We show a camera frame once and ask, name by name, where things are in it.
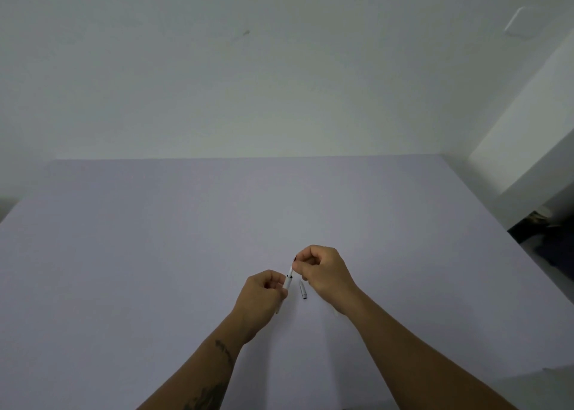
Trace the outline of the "person's left forearm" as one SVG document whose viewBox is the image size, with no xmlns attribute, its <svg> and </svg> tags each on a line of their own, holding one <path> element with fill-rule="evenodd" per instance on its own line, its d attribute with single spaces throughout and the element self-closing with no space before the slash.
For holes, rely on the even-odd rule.
<svg viewBox="0 0 574 410">
<path fill-rule="evenodd" d="M 136 410 L 219 410 L 241 349 L 270 318 L 233 310 Z"/>
</svg>

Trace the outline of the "person's left hand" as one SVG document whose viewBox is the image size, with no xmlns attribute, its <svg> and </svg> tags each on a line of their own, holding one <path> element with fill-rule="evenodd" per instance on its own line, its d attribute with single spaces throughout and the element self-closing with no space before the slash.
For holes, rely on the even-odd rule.
<svg viewBox="0 0 574 410">
<path fill-rule="evenodd" d="M 232 310 L 232 317 L 240 323 L 242 343 L 247 344 L 266 326 L 288 290 L 263 287 L 263 272 L 249 276 Z"/>
</svg>

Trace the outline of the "person's right hand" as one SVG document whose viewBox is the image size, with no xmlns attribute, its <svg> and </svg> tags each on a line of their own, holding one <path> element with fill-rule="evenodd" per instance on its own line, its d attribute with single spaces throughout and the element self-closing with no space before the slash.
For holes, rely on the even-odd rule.
<svg viewBox="0 0 574 410">
<path fill-rule="evenodd" d="M 313 280 L 308 281 L 312 289 L 338 312 L 354 315 L 362 291 L 334 247 L 310 245 L 297 254 L 297 262 L 314 263 Z"/>
</svg>

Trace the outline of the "white pen barrel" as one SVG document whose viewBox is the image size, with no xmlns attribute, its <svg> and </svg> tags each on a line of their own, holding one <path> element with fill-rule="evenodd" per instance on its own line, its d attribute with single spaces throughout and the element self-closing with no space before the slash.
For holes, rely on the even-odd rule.
<svg viewBox="0 0 574 410">
<path fill-rule="evenodd" d="M 286 278 L 285 278 L 285 281 L 284 281 L 284 283 L 283 283 L 283 290 L 289 290 L 289 287 L 291 286 L 291 283 L 292 283 L 292 278 L 291 278 L 291 279 L 288 279 L 288 274 L 287 274 L 287 275 L 286 275 Z M 280 301 L 279 305 L 277 306 L 277 309 L 276 309 L 276 312 L 275 312 L 276 314 L 278 314 L 278 313 L 280 312 L 280 309 L 281 309 L 281 307 L 282 307 L 282 305 L 283 305 L 283 300 L 284 300 L 284 299 L 282 299 L 282 300 Z"/>
</svg>

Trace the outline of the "person's right forearm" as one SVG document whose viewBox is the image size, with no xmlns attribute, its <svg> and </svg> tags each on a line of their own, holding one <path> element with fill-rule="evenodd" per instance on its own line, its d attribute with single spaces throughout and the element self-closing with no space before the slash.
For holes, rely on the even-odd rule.
<svg viewBox="0 0 574 410">
<path fill-rule="evenodd" d="M 362 290 L 342 291 L 331 304 L 357 329 L 400 410 L 518 410 Z"/>
</svg>

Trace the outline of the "dark cloth pile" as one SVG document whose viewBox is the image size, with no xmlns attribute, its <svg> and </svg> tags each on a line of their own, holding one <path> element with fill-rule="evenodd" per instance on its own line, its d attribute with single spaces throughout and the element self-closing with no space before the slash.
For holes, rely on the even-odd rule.
<svg viewBox="0 0 574 410">
<path fill-rule="evenodd" d="M 574 214 L 553 223 L 549 217 L 533 211 L 507 232 L 519 244 L 541 236 L 535 253 L 574 282 Z"/>
</svg>

